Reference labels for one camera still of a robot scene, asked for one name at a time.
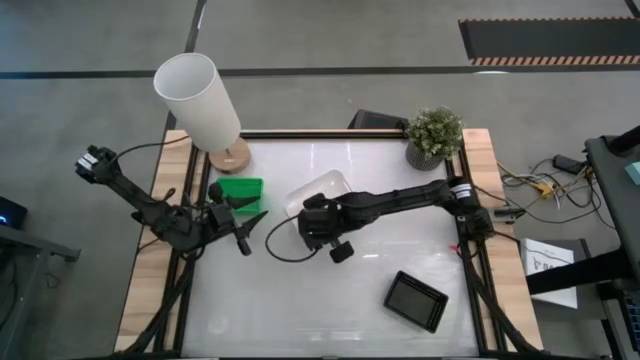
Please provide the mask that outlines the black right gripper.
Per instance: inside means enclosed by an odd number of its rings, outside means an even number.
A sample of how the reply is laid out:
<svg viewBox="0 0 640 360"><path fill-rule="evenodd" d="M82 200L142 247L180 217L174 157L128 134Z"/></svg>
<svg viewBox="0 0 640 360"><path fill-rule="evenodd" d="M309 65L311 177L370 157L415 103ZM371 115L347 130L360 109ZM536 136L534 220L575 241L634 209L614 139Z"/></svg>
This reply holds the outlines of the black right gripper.
<svg viewBox="0 0 640 360"><path fill-rule="evenodd" d="M323 193L317 193L304 200L297 221L299 234L306 247L314 251L330 244L334 249L351 250L348 241L341 243L339 240L345 232L343 215L339 206L327 199Z"/></svg>

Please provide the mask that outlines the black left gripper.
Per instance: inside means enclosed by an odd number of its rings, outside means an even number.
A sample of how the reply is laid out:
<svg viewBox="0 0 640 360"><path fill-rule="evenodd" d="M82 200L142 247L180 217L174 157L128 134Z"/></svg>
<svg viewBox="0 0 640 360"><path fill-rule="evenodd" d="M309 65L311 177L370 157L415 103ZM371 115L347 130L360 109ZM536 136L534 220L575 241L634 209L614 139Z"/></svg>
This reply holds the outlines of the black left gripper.
<svg viewBox="0 0 640 360"><path fill-rule="evenodd" d="M234 231L237 240L246 239L254 227L268 214L268 211L263 211L235 226L232 209L234 211L256 211L259 208L258 203L261 197L228 196L226 199L222 186L218 182L213 182L208 186L207 194L210 200L207 210L208 221L216 236L226 236Z"/></svg>

